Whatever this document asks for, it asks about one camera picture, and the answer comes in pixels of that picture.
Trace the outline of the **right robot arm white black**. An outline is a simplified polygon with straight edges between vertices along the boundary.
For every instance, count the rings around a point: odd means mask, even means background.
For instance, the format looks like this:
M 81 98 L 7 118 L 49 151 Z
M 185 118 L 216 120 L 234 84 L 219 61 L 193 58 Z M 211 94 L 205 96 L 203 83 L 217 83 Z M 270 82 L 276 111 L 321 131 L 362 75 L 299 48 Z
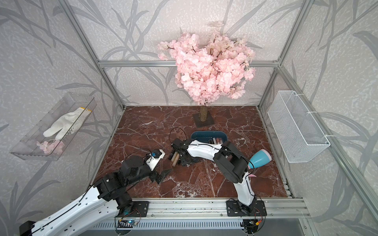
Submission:
M 223 176 L 234 184 L 238 202 L 245 206 L 253 203 L 255 194 L 247 180 L 249 160 L 231 142 L 215 145 L 193 139 L 182 141 L 176 138 L 171 146 L 178 152 L 183 166 L 198 163 L 201 159 L 213 161 Z

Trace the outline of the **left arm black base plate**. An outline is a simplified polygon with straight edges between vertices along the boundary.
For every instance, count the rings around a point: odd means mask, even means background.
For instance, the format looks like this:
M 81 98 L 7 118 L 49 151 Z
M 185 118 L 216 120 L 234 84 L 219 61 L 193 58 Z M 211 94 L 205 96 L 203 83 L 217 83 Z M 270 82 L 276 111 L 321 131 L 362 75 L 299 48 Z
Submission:
M 126 205 L 126 207 L 120 209 L 118 217 L 144 218 L 147 216 L 149 203 L 150 203 L 149 201 L 132 202 Z

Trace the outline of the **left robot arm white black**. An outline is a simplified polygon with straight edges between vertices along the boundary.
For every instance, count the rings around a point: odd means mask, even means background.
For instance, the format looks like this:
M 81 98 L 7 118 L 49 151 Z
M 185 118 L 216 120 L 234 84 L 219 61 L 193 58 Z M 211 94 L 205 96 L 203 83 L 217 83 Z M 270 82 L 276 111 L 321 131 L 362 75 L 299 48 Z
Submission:
M 74 236 L 108 217 L 130 216 L 138 207 L 127 192 L 145 178 L 161 183 L 170 170 L 158 173 L 155 167 L 165 156 L 155 150 L 144 157 L 133 155 L 120 169 L 96 181 L 76 200 L 37 222 L 27 221 L 19 227 L 22 236 Z

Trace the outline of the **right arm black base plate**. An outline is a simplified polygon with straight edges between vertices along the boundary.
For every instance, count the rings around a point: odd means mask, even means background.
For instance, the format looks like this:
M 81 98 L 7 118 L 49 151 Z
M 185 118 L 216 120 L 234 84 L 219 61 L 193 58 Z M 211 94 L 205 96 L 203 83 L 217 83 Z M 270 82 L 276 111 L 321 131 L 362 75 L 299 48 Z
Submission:
M 262 200 L 254 199 L 252 203 L 247 206 L 237 200 L 229 199 L 226 201 L 227 216 L 267 216 L 265 203 Z

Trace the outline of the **beige gold lipstick tube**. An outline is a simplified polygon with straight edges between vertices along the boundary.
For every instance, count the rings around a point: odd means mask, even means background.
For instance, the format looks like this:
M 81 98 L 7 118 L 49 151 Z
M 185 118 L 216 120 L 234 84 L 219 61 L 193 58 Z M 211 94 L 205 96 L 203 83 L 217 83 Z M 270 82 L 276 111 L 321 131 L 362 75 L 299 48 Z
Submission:
M 178 152 L 175 152 L 175 153 L 173 154 L 173 157 L 172 157 L 172 159 L 171 159 L 171 162 L 173 162 L 173 161 L 176 159 L 177 154 L 178 154 Z

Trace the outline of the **teal plastic storage box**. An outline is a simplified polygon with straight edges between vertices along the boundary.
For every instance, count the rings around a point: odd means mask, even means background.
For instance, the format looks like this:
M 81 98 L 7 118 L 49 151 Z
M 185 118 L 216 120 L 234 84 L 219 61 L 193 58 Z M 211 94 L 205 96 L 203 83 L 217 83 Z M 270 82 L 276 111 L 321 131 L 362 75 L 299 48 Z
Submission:
M 214 144 L 213 138 L 216 138 L 218 144 L 220 144 L 219 138 L 223 140 L 223 143 L 227 141 L 227 135 L 222 131 L 195 131 L 191 138 L 207 144 Z

